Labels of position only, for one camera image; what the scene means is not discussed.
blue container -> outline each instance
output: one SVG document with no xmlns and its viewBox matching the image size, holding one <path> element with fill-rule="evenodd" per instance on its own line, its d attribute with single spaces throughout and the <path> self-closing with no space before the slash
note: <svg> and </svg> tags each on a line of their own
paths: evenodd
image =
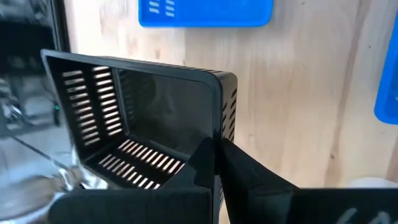
<svg viewBox="0 0 398 224">
<path fill-rule="evenodd" d="M 392 31 L 374 114 L 380 121 L 398 124 L 398 15 Z"/>
<path fill-rule="evenodd" d="M 271 19 L 272 0 L 139 0 L 144 27 L 256 27 Z"/>
</svg>

blue bin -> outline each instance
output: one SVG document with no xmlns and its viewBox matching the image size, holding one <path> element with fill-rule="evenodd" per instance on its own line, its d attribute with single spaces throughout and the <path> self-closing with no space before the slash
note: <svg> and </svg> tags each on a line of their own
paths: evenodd
<svg viewBox="0 0 398 224">
<path fill-rule="evenodd" d="M 387 51 L 374 114 L 380 121 L 398 124 L 398 15 Z"/>
<path fill-rule="evenodd" d="M 271 19 L 272 0 L 139 0 L 144 27 L 256 27 Z"/>
</svg>

ventilation slot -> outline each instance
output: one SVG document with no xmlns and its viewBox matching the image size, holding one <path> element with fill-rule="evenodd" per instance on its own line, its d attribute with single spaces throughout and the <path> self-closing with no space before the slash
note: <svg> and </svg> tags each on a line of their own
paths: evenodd
<svg viewBox="0 0 398 224">
<path fill-rule="evenodd" d="M 62 76 L 63 77 L 72 77 L 72 76 L 81 75 L 81 74 L 83 74 L 83 73 L 78 70 L 78 71 L 64 72 L 64 73 L 62 73 Z"/>
<path fill-rule="evenodd" d="M 225 112 L 226 106 L 227 106 L 227 103 L 224 104 L 223 113 Z"/>
<path fill-rule="evenodd" d="M 238 89 L 235 89 L 235 90 L 232 92 L 231 98 L 234 98 L 234 96 L 236 95 L 237 92 L 238 92 Z"/>
<path fill-rule="evenodd" d="M 233 129 L 231 130 L 231 133 L 229 134 L 228 139 L 231 139 L 232 136 L 234 135 L 234 133 L 235 133 L 235 128 L 233 128 Z"/>
<path fill-rule="evenodd" d="M 234 108 L 229 116 L 229 119 L 232 119 L 235 116 L 236 109 Z"/>
<path fill-rule="evenodd" d="M 85 146 L 100 140 L 87 86 L 81 70 L 62 73 L 63 84 L 69 94 L 70 105 L 75 112 L 75 120 L 80 129 L 80 137 Z"/>
<path fill-rule="evenodd" d="M 236 99 L 234 101 L 232 101 L 231 109 L 234 108 L 235 104 L 236 104 Z"/>
<path fill-rule="evenodd" d="M 119 150 L 126 151 L 134 141 L 126 140 L 119 147 Z M 137 166 L 128 162 L 127 160 L 121 159 L 115 154 L 108 154 L 97 163 L 102 169 L 112 173 L 115 177 L 118 177 L 124 183 L 131 187 L 137 187 L 147 190 L 158 189 L 161 185 L 157 183 L 153 178 L 141 172 Z"/>
<path fill-rule="evenodd" d="M 232 119 L 231 124 L 229 125 L 229 128 L 231 129 L 235 125 L 235 118 Z"/>
<path fill-rule="evenodd" d="M 118 149 L 123 153 L 145 162 L 148 166 L 155 167 L 161 172 L 166 172 L 168 174 L 176 174 L 183 166 L 181 161 L 132 140 L 124 141 Z"/>
<path fill-rule="evenodd" d="M 224 190 L 223 190 L 223 188 L 221 187 L 221 192 L 220 192 L 220 204 L 223 203 L 223 200 L 224 200 Z"/>
<path fill-rule="evenodd" d="M 114 83 L 108 67 L 93 68 L 96 79 L 99 103 L 102 107 L 103 118 L 108 136 L 121 133 L 122 123 L 119 114 L 118 101 L 114 92 Z"/>
</svg>

plywood surface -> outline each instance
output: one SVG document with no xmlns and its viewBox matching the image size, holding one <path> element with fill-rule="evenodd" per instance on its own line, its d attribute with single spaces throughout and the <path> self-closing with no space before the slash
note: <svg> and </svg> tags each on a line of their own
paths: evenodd
<svg viewBox="0 0 398 224">
<path fill-rule="evenodd" d="M 75 52 L 234 72 L 236 144 L 300 187 L 398 181 L 397 127 L 373 113 L 397 9 L 276 0 L 264 27 L 144 29 L 136 0 L 67 1 Z"/>
</svg>

black plastic holder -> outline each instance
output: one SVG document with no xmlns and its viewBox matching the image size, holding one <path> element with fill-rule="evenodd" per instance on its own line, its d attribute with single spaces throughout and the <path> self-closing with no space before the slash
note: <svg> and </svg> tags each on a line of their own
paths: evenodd
<svg viewBox="0 0 398 224">
<path fill-rule="evenodd" d="M 232 73 L 53 50 L 42 59 L 81 163 L 117 189 L 161 188 L 204 139 L 234 139 Z"/>
</svg>

